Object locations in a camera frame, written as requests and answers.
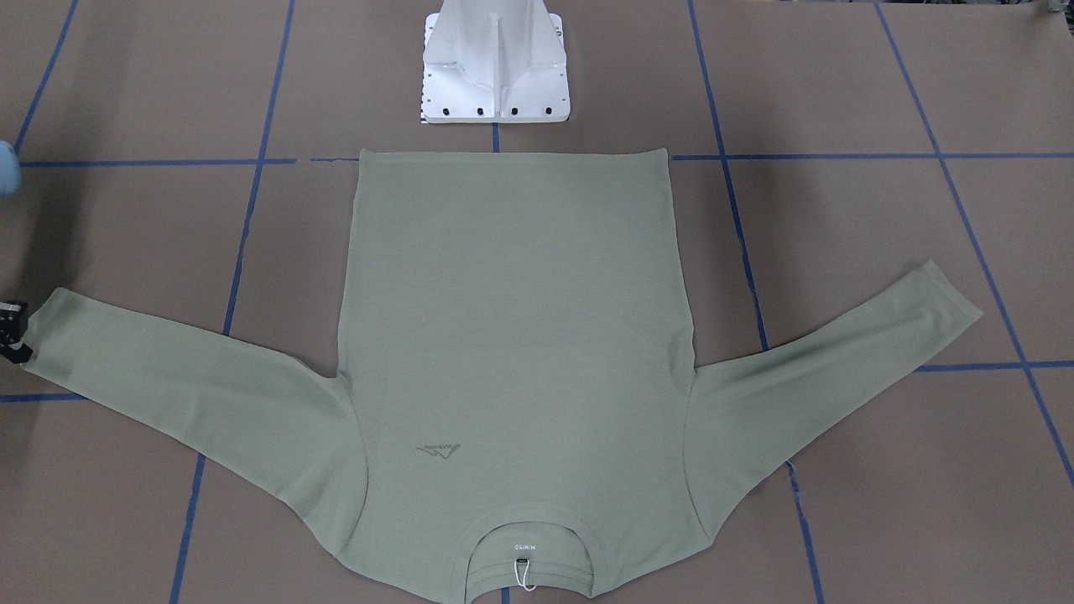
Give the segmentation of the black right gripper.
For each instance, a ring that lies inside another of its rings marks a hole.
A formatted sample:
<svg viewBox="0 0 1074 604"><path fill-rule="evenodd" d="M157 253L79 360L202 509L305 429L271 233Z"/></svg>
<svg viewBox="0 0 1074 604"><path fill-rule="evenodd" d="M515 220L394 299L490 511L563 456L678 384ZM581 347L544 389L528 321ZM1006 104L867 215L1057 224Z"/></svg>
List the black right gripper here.
<svg viewBox="0 0 1074 604"><path fill-rule="evenodd" d="M28 305L21 299L1 302L1 355L14 364L29 361L34 354L23 344L23 318Z"/></svg>

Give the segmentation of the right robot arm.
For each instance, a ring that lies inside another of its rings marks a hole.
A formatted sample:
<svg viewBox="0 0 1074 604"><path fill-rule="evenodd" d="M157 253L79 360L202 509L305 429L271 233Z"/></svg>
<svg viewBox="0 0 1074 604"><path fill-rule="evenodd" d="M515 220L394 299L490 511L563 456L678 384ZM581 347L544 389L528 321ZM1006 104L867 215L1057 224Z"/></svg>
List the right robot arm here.
<svg viewBox="0 0 1074 604"><path fill-rule="evenodd" d="M1 195L16 195L21 186L17 154L8 142L1 142ZM1 355L12 364L28 362L34 351L23 343L23 318L28 305L19 299L1 302Z"/></svg>

